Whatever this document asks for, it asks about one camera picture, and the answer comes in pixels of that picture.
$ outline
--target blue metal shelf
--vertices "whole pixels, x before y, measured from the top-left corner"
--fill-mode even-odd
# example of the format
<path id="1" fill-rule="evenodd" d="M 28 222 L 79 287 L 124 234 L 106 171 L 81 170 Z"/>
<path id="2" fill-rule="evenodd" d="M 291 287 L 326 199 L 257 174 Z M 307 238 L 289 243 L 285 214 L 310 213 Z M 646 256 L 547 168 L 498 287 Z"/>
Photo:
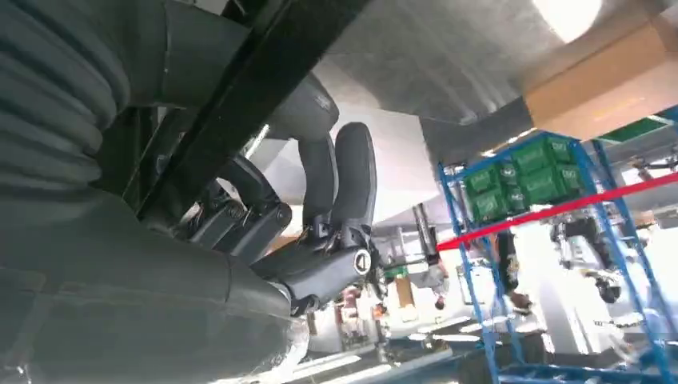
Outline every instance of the blue metal shelf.
<path id="1" fill-rule="evenodd" d="M 453 171 L 453 174 L 448 175 L 445 172 L 445 168 L 442 165 L 439 165 L 439 176 L 442 181 L 443 191 L 445 193 L 445 199 L 448 203 L 449 215 L 452 220 L 453 229 L 457 237 L 462 235 L 461 223 L 465 224 L 466 230 L 471 230 L 475 226 L 472 221 L 467 216 L 467 211 L 465 209 L 465 197 L 461 190 L 460 181 L 476 172 L 478 170 L 484 169 L 487 166 L 492 165 L 495 162 L 504 161 L 506 158 L 510 157 L 513 152 L 524 148 L 535 142 L 536 140 L 544 139 L 548 136 L 563 138 L 560 135 L 541 133 L 537 134 L 534 137 L 526 140 L 516 146 L 510 147 L 506 150 L 497 153 L 492 158 L 487 158 L 477 164 L 474 164 L 470 167 L 467 167 L 459 172 Z M 595 194 L 598 189 L 598 184 L 603 189 L 610 190 L 616 188 L 616 183 L 613 177 L 612 169 L 609 165 L 607 156 L 605 155 L 604 148 L 602 144 L 598 141 L 593 141 L 593 148 L 598 157 L 598 162 L 600 163 L 600 168 L 598 168 L 593 160 L 588 156 L 584 147 L 581 143 L 575 139 L 567 138 L 571 142 L 572 152 L 577 164 L 580 167 L 580 172 L 584 185 L 586 187 L 587 194 Z M 454 198 L 451 187 L 457 192 L 458 200 Z M 662 297 L 662 293 L 659 289 L 659 286 L 655 280 L 654 273 L 650 266 L 647 255 L 644 252 L 643 246 L 640 244 L 640 239 L 636 232 L 636 228 L 633 225 L 633 220 L 631 214 L 628 210 L 623 199 L 617 199 L 614 202 L 617 210 L 620 213 L 620 216 L 624 219 L 624 225 L 630 234 L 628 240 L 632 240 L 634 248 L 638 253 L 638 257 L 641 265 L 644 268 L 644 272 L 650 283 L 652 290 L 652 295 L 656 302 L 658 302 L 658 310 L 660 314 L 667 319 L 669 332 L 672 334 L 672 339 L 678 338 L 678 332 L 676 332 L 676 325 L 673 321 L 673 316 L 670 308 L 666 304 L 666 301 Z M 524 364 L 523 354 L 520 347 L 519 338 L 516 336 L 515 330 L 511 322 L 508 322 L 508 331 L 512 337 L 512 352 L 513 357 L 516 363 L 509 368 L 499 370 L 495 361 L 494 354 L 494 335 L 492 331 L 488 329 L 487 326 L 483 326 L 483 314 L 481 307 L 478 303 L 476 291 L 473 287 L 473 281 L 471 279 L 471 269 L 472 265 L 469 261 L 466 249 L 464 246 L 459 248 L 461 253 L 461 259 L 464 266 L 464 275 L 466 282 L 469 286 L 469 293 L 471 299 L 473 300 L 473 311 L 476 315 L 477 321 L 482 326 L 482 339 L 485 344 L 485 357 L 488 359 L 488 368 L 492 376 L 493 384 L 500 383 L 581 383 L 581 384 L 603 384 L 603 383 L 634 383 L 634 384 L 653 384 L 653 383 L 667 383 L 673 384 L 678 382 L 678 377 L 674 376 L 669 369 L 669 358 L 678 357 L 678 354 L 670 353 L 668 354 L 664 348 L 664 341 L 660 340 L 656 334 L 656 330 L 652 329 L 649 326 L 648 319 L 646 317 L 643 301 L 638 295 L 638 290 L 635 287 L 634 282 L 632 281 L 628 268 L 626 266 L 626 261 L 622 255 L 621 249 L 615 239 L 615 234 L 612 231 L 612 224 L 608 218 L 607 210 L 604 207 L 604 204 L 596 204 L 594 206 L 598 218 L 598 222 L 602 227 L 605 236 L 608 238 L 608 243 L 612 251 L 612 256 L 614 261 L 619 268 L 624 280 L 627 284 L 628 291 L 630 293 L 631 303 L 633 304 L 635 311 L 642 315 L 643 322 L 642 328 L 645 334 L 650 341 L 649 350 L 644 353 L 640 358 L 637 364 L 636 371 L 632 372 L 629 370 L 594 370 L 590 368 L 580 368 L 573 366 L 546 366 L 546 365 L 529 365 Z M 461 212 L 461 217 L 457 215 L 457 211 Z M 490 246 L 489 240 L 487 238 L 482 238 L 482 244 L 485 247 L 485 250 L 491 254 L 493 252 L 492 247 Z M 497 286 L 496 295 L 499 303 L 505 303 L 503 300 L 503 286 L 501 280 L 499 279 L 499 274 L 497 270 L 497 265 L 494 262 L 494 257 L 491 257 L 491 263 L 493 264 L 493 277 L 495 285 Z M 506 315 L 506 305 L 501 306 L 502 314 Z M 656 366 L 659 371 L 659 374 L 646 374 L 642 373 L 642 370 L 646 370 L 650 365 Z"/>

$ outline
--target black metal frame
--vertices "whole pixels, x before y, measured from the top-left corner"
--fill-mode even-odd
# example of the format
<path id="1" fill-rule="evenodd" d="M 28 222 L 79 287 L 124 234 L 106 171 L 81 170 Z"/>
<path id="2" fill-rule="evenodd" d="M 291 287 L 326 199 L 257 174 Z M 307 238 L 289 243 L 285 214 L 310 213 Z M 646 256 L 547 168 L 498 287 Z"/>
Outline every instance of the black metal frame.
<path id="1" fill-rule="evenodd" d="M 269 0 L 139 216 L 178 222 L 369 1 Z"/>

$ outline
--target red rope barrier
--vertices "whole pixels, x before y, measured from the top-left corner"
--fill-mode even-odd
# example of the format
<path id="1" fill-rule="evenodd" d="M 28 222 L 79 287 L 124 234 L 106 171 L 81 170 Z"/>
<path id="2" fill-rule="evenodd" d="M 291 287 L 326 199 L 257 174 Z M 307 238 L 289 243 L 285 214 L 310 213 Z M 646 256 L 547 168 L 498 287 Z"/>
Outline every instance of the red rope barrier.
<path id="1" fill-rule="evenodd" d="M 438 244 L 437 249 L 442 250 L 454 250 L 459 247 L 463 242 L 470 242 L 475 238 L 481 238 L 489 234 L 494 234 L 502 230 L 507 230 L 512 226 L 519 226 L 520 224 L 525 224 L 526 222 L 535 222 L 537 220 L 543 220 L 545 218 L 550 218 L 556 216 L 557 214 L 563 214 L 570 210 L 577 210 L 579 208 L 584 208 L 585 206 L 590 206 L 591 204 L 596 204 L 598 202 L 604 202 L 609 200 L 614 200 L 616 198 L 621 198 L 627 194 L 636 194 L 644 190 L 650 190 L 652 188 L 657 188 L 658 186 L 665 186 L 671 184 L 672 182 L 678 182 L 678 174 L 669 174 L 662 176 L 660 178 L 655 178 L 653 180 L 648 180 L 646 182 L 639 182 L 637 184 L 632 184 L 630 186 L 622 186 L 614 190 L 606 190 L 599 194 L 592 194 L 590 196 L 585 196 L 583 198 L 578 198 L 577 200 L 572 200 L 571 202 L 566 202 L 560 204 L 559 206 L 553 206 L 546 210 L 540 210 L 539 212 L 532 212 L 529 214 L 524 214 L 522 216 L 517 216 L 511 220 L 505 222 L 498 222 L 497 224 L 492 224 L 491 226 L 486 226 L 480 228 L 479 230 L 474 230 L 467 234 L 462 234 L 459 237 L 448 240 L 447 242 L 442 242 Z"/>

